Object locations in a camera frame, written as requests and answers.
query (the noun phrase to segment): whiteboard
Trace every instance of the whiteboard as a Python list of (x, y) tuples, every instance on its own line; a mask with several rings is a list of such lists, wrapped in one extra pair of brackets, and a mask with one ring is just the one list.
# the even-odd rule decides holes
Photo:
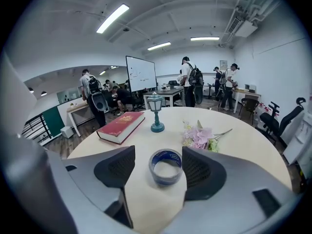
[(126, 56), (131, 92), (156, 88), (155, 64)]

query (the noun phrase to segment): book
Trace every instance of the book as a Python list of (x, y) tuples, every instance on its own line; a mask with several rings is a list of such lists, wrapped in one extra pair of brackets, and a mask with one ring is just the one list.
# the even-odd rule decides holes
[(101, 139), (121, 144), (144, 119), (143, 112), (126, 112), (98, 129), (97, 135)]

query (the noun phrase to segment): fluorescent light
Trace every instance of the fluorescent light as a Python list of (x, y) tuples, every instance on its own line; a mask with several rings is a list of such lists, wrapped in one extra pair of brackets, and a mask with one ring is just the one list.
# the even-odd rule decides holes
[(154, 46), (154, 47), (150, 47), (150, 48), (148, 48), (147, 50), (153, 50), (153, 49), (161, 48), (161, 47), (167, 46), (167, 45), (171, 45), (171, 43), (166, 42), (166, 43), (163, 43), (163, 44), (160, 44), (160, 45), (156, 45), (156, 46)]
[(125, 13), (129, 7), (125, 4), (121, 5), (117, 10), (115, 10), (109, 17), (104, 21), (104, 23), (98, 28), (97, 33), (102, 34), (118, 17)]
[(193, 37), (191, 41), (200, 41), (200, 40), (219, 40), (220, 37)]

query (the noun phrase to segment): small table lamp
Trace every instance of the small table lamp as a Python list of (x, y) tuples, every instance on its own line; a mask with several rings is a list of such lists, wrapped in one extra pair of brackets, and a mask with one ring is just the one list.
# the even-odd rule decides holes
[(159, 96), (156, 92), (153, 92), (151, 96), (147, 98), (151, 111), (155, 113), (155, 123), (151, 125), (151, 130), (154, 133), (164, 131), (165, 125), (159, 122), (158, 112), (161, 110), (161, 103), (164, 100), (162, 96)]

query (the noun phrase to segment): blue tape roll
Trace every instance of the blue tape roll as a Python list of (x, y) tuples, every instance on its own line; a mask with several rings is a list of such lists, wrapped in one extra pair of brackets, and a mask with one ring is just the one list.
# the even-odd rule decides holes
[[(163, 176), (157, 175), (154, 172), (155, 165), (163, 159), (171, 160), (174, 163), (174, 165), (179, 167), (179, 172), (176, 175), (170, 176), (170, 177), (163, 177)], [(182, 157), (175, 150), (161, 149), (155, 152), (151, 156), (150, 161), (149, 161), (149, 168), (150, 168), (154, 181), (158, 185), (162, 185), (162, 186), (173, 185), (178, 182), (182, 174)]]

